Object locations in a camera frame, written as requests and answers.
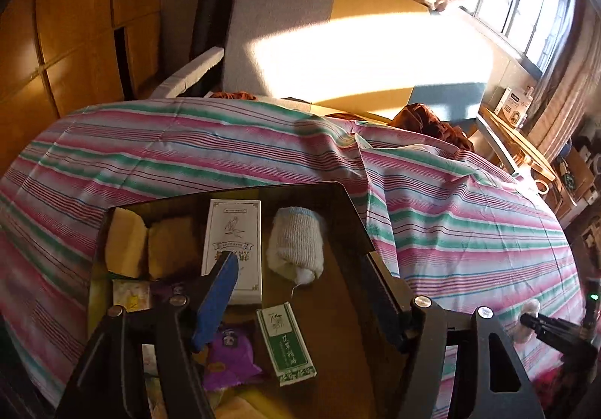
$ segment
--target silver screw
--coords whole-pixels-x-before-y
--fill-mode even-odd
[[[417,307],[421,307],[423,309],[427,309],[430,305],[432,305],[432,301],[426,297],[425,295],[420,295],[414,300]]]
[[[490,319],[493,316],[493,313],[488,307],[480,307],[478,309],[478,315],[483,319]]]
[[[125,309],[120,305],[113,305],[112,307],[109,307],[109,310],[106,311],[106,315],[109,317],[118,317],[121,316],[124,310]]]
[[[175,307],[181,307],[182,305],[185,305],[186,302],[187,299],[184,295],[173,295],[171,298],[169,298],[169,303]]]

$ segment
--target rolled white sock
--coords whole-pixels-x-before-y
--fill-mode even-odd
[[[528,343],[530,338],[534,334],[534,330],[527,328],[520,322],[520,317],[522,314],[530,314],[533,317],[539,317],[540,312],[540,302],[537,299],[530,299],[524,305],[522,305],[522,309],[520,310],[520,314],[518,316],[518,325],[513,330],[513,342],[518,344]]]
[[[323,272],[322,221],[313,210],[284,207],[273,219],[267,266],[296,285],[306,285]]]

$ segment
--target striped tablecloth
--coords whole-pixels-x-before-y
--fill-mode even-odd
[[[577,322],[576,267],[555,216],[479,156],[368,123],[250,101],[89,107],[42,133],[0,182],[0,310],[32,380],[58,403],[85,345],[94,243],[111,206],[195,191],[338,181],[393,275],[443,307],[522,304]],[[531,378],[559,364],[531,340]],[[445,377],[453,374],[449,348]],[[443,382],[435,417],[447,413]]]

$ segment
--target yellow sponge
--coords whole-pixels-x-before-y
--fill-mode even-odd
[[[148,229],[135,212],[115,209],[104,247],[106,268],[115,274],[137,278],[143,272]]]
[[[190,266],[200,268],[201,264],[191,217],[152,224],[148,231],[148,273],[152,278],[169,277]]]

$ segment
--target white product box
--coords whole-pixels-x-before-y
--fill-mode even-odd
[[[207,275],[222,251],[238,256],[238,282],[230,305],[261,304],[261,201],[211,200],[202,253]]]
[[[532,100],[532,97],[523,90],[506,88],[495,109],[495,114],[510,126],[517,127],[525,117]]]

